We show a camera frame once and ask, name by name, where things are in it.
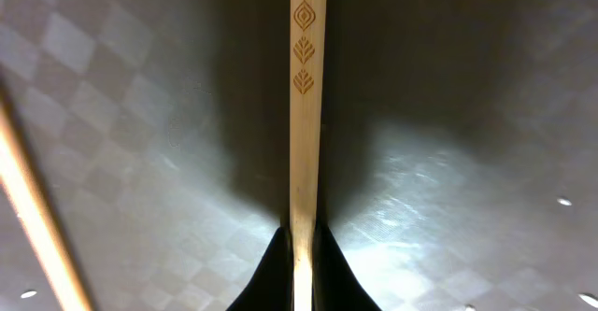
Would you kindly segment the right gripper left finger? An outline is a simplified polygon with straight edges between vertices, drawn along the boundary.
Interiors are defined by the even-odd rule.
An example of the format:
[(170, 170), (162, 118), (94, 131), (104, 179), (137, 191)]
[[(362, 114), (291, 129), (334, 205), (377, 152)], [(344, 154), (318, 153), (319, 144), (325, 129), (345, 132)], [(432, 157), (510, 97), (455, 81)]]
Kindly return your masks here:
[(289, 230), (279, 227), (248, 285), (228, 306), (227, 311), (290, 311), (292, 255)]

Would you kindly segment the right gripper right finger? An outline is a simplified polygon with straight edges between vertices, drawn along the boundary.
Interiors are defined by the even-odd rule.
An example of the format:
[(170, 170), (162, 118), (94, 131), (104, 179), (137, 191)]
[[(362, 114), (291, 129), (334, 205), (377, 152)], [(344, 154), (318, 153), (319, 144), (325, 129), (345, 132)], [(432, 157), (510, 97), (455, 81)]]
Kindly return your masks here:
[(317, 311), (380, 311), (351, 271), (325, 224), (317, 224), (313, 243), (314, 309)]

